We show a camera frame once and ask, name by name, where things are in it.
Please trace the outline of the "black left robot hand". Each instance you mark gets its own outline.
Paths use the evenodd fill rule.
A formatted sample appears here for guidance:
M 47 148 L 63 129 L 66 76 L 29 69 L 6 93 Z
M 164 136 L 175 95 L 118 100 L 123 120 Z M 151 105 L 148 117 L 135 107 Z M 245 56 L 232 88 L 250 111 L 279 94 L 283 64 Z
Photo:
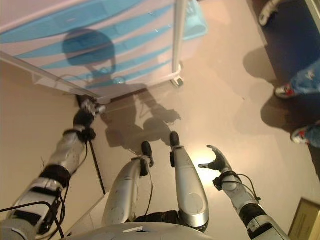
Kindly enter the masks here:
M 94 120 L 105 112 L 105 105 L 101 105 L 95 100 L 87 98 L 81 102 L 79 110 L 73 118 L 73 126 L 90 128 Z

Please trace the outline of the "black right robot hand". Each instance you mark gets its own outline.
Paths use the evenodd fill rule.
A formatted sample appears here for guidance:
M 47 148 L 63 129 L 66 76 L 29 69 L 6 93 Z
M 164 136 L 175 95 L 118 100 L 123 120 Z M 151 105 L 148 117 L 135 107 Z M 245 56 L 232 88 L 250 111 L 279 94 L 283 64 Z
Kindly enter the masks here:
M 207 145 L 206 147 L 214 152 L 215 160 L 210 163 L 201 163 L 198 165 L 199 168 L 219 171 L 220 173 L 223 173 L 225 169 L 228 171 L 232 169 L 225 155 L 217 147 L 213 145 Z

